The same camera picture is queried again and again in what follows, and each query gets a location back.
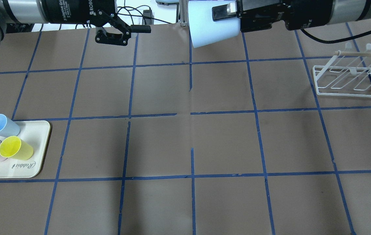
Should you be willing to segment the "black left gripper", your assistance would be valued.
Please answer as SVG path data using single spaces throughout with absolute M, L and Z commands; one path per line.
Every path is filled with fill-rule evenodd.
M 115 0 L 41 0 L 45 19 L 53 24 L 95 26 L 96 43 L 127 45 L 130 33 L 151 33 L 149 25 L 127 25 Z

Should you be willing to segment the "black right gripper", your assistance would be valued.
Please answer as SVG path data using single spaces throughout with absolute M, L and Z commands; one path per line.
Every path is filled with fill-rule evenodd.
M 333 0 L 237 0 L 213 6 L 211 13 L 214 22 L 238 17 L 241 32 L 271 29 L 279 21 L 293 31 L 326 25 L 333 7 Z

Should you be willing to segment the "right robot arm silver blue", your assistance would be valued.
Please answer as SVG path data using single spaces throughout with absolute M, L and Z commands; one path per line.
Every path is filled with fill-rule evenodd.
M 287 30 L 361 21 L 371 18 L 371 0 L 235 0 L 212 7 L 213 21 L 237 18 L 240 31 L 272 28 L 283 21 Z

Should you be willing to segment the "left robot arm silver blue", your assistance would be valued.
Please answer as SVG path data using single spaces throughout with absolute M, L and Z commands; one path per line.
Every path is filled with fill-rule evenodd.
M 0 0 L 0 43 L 10 23 L 91 24 L 97 43 L 120 46 L 135 33 L 151 33 L 149 25 L 126 24 L 115 0 Z

